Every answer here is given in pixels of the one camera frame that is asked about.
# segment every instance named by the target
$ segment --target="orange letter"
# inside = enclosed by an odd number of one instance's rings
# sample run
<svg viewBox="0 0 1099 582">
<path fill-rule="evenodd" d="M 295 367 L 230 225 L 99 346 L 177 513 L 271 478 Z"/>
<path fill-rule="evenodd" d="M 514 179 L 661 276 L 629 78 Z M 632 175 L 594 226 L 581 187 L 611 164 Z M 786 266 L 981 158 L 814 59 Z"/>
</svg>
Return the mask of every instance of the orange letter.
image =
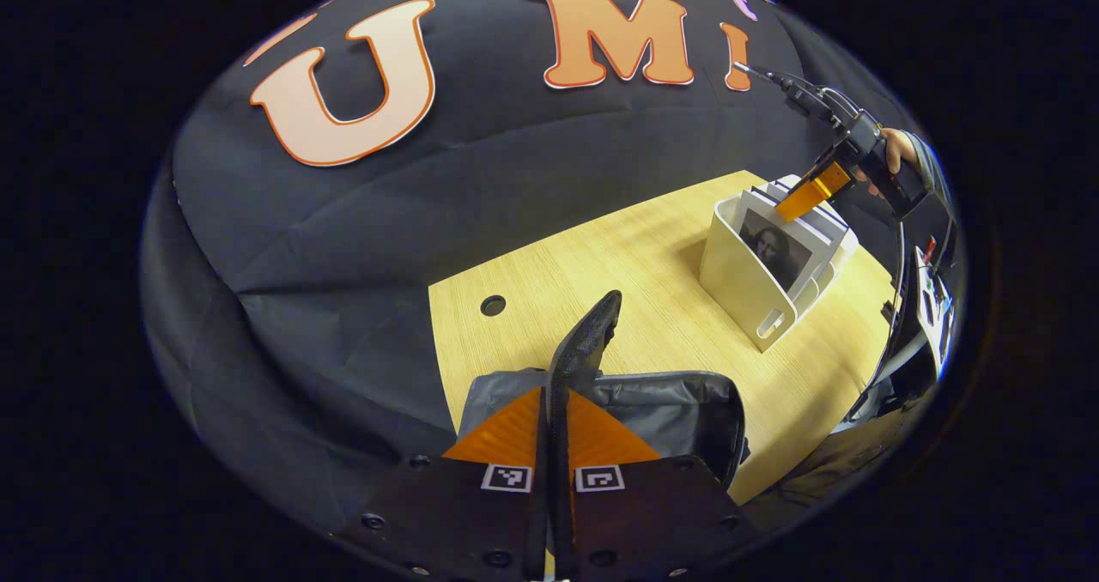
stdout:
<svg viewBox="0 0 1099 582">
<path fill-rule="evenodd" d="M 752 89 L 748 74 L 733 68 L 733 63 L 748 65 L 748 35 L 733 24 L 725 22 L 721 22 L 721 30 L 725 31 L 725 38 L 729 40 L 729 72 L 725 74 L 725 86 L 733 90 L 742 90 L 742 92 Z"/>
<path fill-rule="evenodd" d="M 348 164 L 415 127 L 435 98 L 434 74 L 420 34 L 420 16 L 434 8 L 434 0 L 410 0 L 347 30 L 346 38 L 369 43 L 386 86 L 381 104 L 368 115 L 335 120 L 325 108 L 313 77 L 323 47 L 302 52 L 260 81 L 252 104 L 266 110 L 282 148 L 302 164 Z"/>
<path fill-rule="evenodd" d="M 611 0 L 546 0 L 553 15 L 557 63 L 546 69 L 546 85 L 554 89 L 599 85 L 607 77 L 591 54 L 591 42 L 607 54 L 622 80 L 631 80 L 648 47 L 643 72 L 657 85 L 690 85 L 695 72 L 687 65 L 684 16 L 675 0 L 637 0 L 629 19 Z"/>
</svg>

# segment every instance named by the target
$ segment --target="black cable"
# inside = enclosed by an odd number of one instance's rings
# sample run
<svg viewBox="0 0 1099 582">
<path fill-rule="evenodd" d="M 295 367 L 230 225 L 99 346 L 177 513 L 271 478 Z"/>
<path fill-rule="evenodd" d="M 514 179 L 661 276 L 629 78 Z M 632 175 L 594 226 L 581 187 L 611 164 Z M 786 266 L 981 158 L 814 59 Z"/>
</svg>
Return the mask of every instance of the black cable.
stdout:
<svg viewBox="0 0 1099 582">
<path fill-rule="evenodd" d="M 851 423 L 851 417 L 855 413 L 857 413 L 857 411 L 862 410 L 863 403 L 866 403 L 866 400 L 868 399 L 867 391 L 870 391 L 872 389 L 874 389 L 879 384 L 877 382 L 877 378 L 878 374 L 881 373 L 881 368 L 882 366 L 885 366 L 886 362 L 886 356 L 889 354 L 889 350 L 892 347 L 891 343 L 893 340 L 892 339 L 893 329 L 896 328 L 898 321 L 901 320 L 903 307 L 906 307 L 906 305 L 902 305 L 899 309 L 897 307 L 897 300 L 898 298 L 900 298 L 900 289 L 904 284 L 904 261 L 906 261 L 904 223 L 902 221 L 899 221 L 899 219 L 897 221 L 897 235 L 899 237 L 899 243 L 900 243 L 900 257 L 899 260 L 897 261 L 897 288 L 893 290 L 893 301 L 892 301 L 893 313 L 892 313 L 892 318 L 889 321 L 889 333 L 887 333 L 886 335 L 886 344 L 885 347 L 881 349 L 881 356 L 878 357 L 877 367 L 874 368 L 874 376 L 870 377 L 870 382 L 866 383 L 866 387 L 864 387 L 863 392 L 858 394 L 858 399 L 855 400 L 855 404 L 851 407 L 851 411 L 847 411 L 847 415 L 843 418 L 844 423 Z M 930 265 L 919 266 L 917 270 L 926 269 L 928 266 Z"/>
<path fill-rule="evenodd" d="M 954 234 L 954 219 L 946 213 L 946 237 L 943 238 L 943 249 L 939 249 L 939 257 L 935 258 L 934 273 L 939 273 L 939 265 L 942 265 L 943 257 L 946 256 L 946 248 L 951 245 L 951 235 Z"/>
</svg>

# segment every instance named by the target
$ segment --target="screw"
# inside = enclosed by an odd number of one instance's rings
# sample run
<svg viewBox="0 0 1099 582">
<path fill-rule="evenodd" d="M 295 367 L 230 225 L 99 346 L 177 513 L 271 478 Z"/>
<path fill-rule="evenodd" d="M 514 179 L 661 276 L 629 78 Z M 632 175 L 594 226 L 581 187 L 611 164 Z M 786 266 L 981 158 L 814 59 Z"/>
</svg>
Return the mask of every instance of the screw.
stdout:
<svg viewBox="0 0 1099 582">
<path fill-rule="evenodd" d="M 485 555 L 485 563 L 489 567 L 503 569 L 511 564 L 511 555 L 503 550 L 492 550 Z"/>
<path fill-rule="evenodd" d="M 592 553 L 590 557 L 588 557 L 588 560 L 591 561 L 591 564 L 596 567 L 610 567 L 614 564 L 617 559 L 618 555 L 614 553 L 614 550 L 599 550 Z"/>
<path fill-rule="evenodd" d="M 363 526 L 369 530 L 381 530 L 386 526 L 386 521 L 381 516 L 374 514 L 363 514 Z"/>
</svg>

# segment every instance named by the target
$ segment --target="letter m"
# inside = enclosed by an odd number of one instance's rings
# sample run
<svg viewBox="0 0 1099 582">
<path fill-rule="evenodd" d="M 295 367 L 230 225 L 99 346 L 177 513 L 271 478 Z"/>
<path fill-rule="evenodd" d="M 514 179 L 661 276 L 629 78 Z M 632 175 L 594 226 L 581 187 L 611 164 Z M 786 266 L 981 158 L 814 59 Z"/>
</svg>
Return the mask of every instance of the letter m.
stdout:
<svg viewBox="0 0 1099 582">
<path fill-rule="evenodd" d="M 637 0 L 626 18 L 611 0 L 546 0 L 553 16 L 557 63 L 546 69 L 554 89 L 593 86 L 607 77 L 596 61 L 592 42 L 610 59 L 622 80 L 632 80 L 648 47 L 645 80 L 657 85 L 690 85 L 682 19 L 687 10 L 675 0 Z"/>
</svg>

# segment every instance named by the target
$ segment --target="mona lisa picture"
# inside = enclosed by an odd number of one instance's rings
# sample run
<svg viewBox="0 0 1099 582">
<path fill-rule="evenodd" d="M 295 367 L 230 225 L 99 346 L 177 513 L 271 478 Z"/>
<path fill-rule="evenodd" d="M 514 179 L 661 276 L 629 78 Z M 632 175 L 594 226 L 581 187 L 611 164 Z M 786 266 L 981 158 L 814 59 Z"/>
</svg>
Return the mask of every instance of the mona lisa picture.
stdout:
<svg viewBox="0 0 1099 582">
<path fill-rule="evenodd" d="M 753 210 L 744 212 L 744 223 L 740 234 L 745 245 L 756 254 L 763 266 L 766 266 L 778 286 L 789 293 L 795 281 L 809 265 L 812 250 L 793 240 L 789 234 Z"/>
</svg>

